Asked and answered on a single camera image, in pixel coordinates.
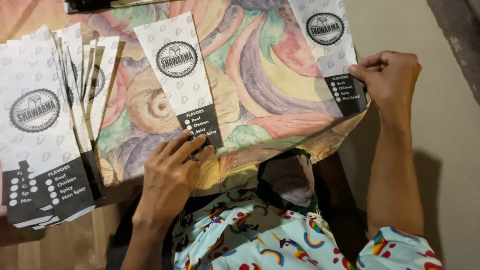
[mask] stack of paper bags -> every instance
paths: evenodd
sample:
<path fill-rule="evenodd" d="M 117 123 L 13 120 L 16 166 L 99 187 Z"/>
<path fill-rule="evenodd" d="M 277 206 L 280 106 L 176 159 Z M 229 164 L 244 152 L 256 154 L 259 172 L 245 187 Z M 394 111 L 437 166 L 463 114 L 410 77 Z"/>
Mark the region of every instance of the stack of paper bags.
<path fill-rule="evenodd" d="M 84 44 L 76 24 L 0 45 L 2 205 L 14 226 L 74 220 L 102 196 L 93 149 L 118 44 Z"/>

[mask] person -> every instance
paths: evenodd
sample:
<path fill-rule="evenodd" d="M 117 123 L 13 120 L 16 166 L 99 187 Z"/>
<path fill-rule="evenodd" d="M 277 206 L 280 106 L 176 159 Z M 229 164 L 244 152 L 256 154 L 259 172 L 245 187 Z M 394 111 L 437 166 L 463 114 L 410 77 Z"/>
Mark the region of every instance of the person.
<path fill-rule="evenodd" d="M 173 230 L 174 269 L 443 269 L 423 235 L 423 212 L 413 164 L 410 107 L 422 70 L 415 54 L 382 51 L 349 72 L 379 110 L 380 134 L 367 197 L 369 243 L 356 266 L 338 250 L 316 213 L 278 209 L 251 191 L 222 194 L 180 216 Z M 162 243 L 213 153 L 189 132 L 158 146 L 145 161 L 143 194 L 121 269 L 160 269 Z"/>

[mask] silver ring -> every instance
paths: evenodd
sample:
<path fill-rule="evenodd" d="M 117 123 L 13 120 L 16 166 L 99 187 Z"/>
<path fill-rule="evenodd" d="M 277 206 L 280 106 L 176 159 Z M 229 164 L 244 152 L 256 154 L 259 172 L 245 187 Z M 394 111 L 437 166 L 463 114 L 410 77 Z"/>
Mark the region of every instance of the silver ring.
<path fill-rule="evenodd" d="M 198 167 L 200 168 L 200 161 L 198 160 L 198 158 L 196 156 L 190 156 L 189 158 L 190 158 L 190 160 L 196 161 L 198 163 Z"/>

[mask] unicorn print shirt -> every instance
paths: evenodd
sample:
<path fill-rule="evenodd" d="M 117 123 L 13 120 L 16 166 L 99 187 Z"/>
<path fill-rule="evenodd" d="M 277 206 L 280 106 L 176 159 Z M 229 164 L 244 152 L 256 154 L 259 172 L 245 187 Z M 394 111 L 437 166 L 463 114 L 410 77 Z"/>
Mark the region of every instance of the unicorn print shirt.
<path fill-rule="evenodd" d="M 443 269 L 425 239 L 394 227 L 382 228 L 351 265 L 321 216 L 280 210 L 252 192 L 227 192 L 180 217 L 173 237 L 174 269 Z"/>

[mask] shawarma logo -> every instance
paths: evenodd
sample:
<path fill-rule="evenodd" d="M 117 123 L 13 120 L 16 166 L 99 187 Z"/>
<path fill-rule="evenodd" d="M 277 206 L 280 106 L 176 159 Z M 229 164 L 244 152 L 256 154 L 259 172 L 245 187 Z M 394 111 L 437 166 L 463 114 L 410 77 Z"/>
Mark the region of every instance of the shawarma logo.
<path fill-rule="evenodd" d="M 197 65 L 198 55 L 192 45 L 183 41 L 167 43 L 156 54 L 156 66 L 166 76 L 182 78 Z"/>
<path fill-rule="evenodd" d="M 307 21 L 307 33 L 318 44 L 328 46 L 341 39 L 345 25 L 335 14 L 317 13 Z"/>
<path fill-rule="evenodd" d="M 92 83 L 90 85 L 90 93 L 88 95 L 88 100 L 93 100 L 98 94 L 102 91 L 105 86 L 105 74 L 103 70 L 95 65 L 93 74 L 92 74 Z"/>
<path fill-rule="evenodd" d="M 51 127 L 60 113 L 58 97 L 50 90 L 37 89 L 18 98 L 10 108 L 10 120 L 25 132 L 40 132 Z"/>

